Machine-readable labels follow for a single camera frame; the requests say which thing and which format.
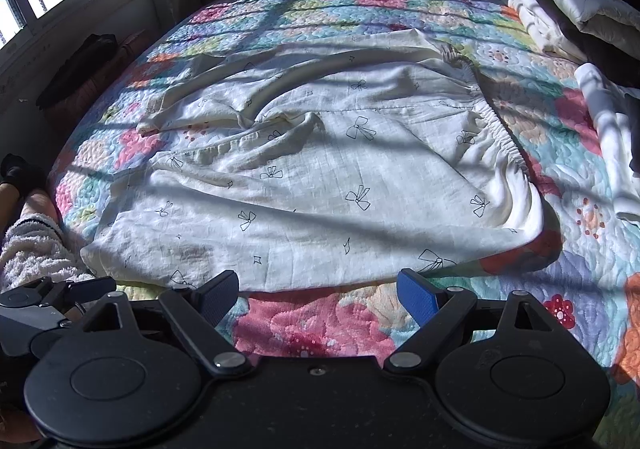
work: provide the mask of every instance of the red flower with white dots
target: red flower with white dots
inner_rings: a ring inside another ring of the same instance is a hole
[[[569,299],[562,300],[560,294],[556,294],[551,301],[545,301],[545,308],[553,315],[558,322],[567,330],[575,326],[574,304]]]

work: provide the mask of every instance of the black bag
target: black bag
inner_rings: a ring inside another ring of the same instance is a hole
[[[110,61],[118,50],[116,36],[91,34],[56,72],[36,100],[40,109],[55,106]]]

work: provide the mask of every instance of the bed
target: bed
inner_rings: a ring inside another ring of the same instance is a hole
[[[603,447],[640,442],[640,231],[617,220],[575,65],[536,51],[500,0],[220,0],[172,29],[104,93],[58,156],[50,183],[73,251],[94,238],[113,176],[159,151],[217,136],[197,127],[141,136],[146,102],[184,78],[190,57],[324,37],[420,29],[481,72],[481,86],[523,149],[544,199],[545,228],[524,247],[438,272],[481,298],[525,289],[571,331],[609,375]],[[132,299],[161,288],[123,287]],[[218,329],[243,352],[374,355],[382,361],[417,325],[393,283],[242,295]],[[490,335],[479,333],[477,336]]]

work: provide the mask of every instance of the white comforter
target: white comforter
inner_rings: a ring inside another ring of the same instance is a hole
[[[542,230],[540,196],[471,67],[415,30],[231,55],[150,111],[145,132],[240,129],[114,181],[81,252],[99,275],[197,286],[233,269],[242,291],[368,283]]]
[[[622,0],[553,0],[587,34],[640,60],[640,12]]]

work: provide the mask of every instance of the screw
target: screw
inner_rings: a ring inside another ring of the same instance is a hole
[[[398,352],[389,357],[389,362],[396,368],[415,368],[422,362],[422,359],[414,352]]]
[[[213,363],[217,368],[239,368],[246,361],[246,357],[239,352],[223,352],[216,355]]]

